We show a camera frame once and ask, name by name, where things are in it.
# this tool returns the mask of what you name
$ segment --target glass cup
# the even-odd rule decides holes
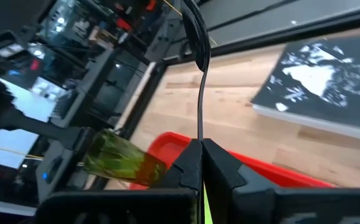
[[[99,177],[146,186],[159,180],[168,169],[163,161],[107,129],[96,136],[83,168]]]

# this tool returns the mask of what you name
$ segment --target black book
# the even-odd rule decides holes
[[[267,116],[360,138],[360,36],[288,44],[252,104]]]

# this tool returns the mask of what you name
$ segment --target red tray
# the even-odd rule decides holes
[[[169,167],[189,144],[190,140],[189,137],[180,134],[171,132],[163,133],[149,146],[148,152],[164,161]],[[260,175],[282,187],[334,187],[329,183],[257,159],[252,159],[231,151],[229,151],[229,153]],[[129,186],[129,189],[132,190],[145,188],[145,186],[138,184],[131,184]]]

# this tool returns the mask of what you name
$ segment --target book cover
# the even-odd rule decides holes
[[[360,36],[289,43],[252,103],[360,127]]]

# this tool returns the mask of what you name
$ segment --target wooden floor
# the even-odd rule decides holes
[[[337,35],[359,34],[360,30],[354,30]],[[204,97],[204,136],[249,157],[338,186],[360,187],[359,139],[259,116],[253,111],[250,100],[283,48],[279,45],[212,59]],[[131,142],[145,150],[166,131],[195,138],[200,80],[201,72],[194,63],[169,67]]]

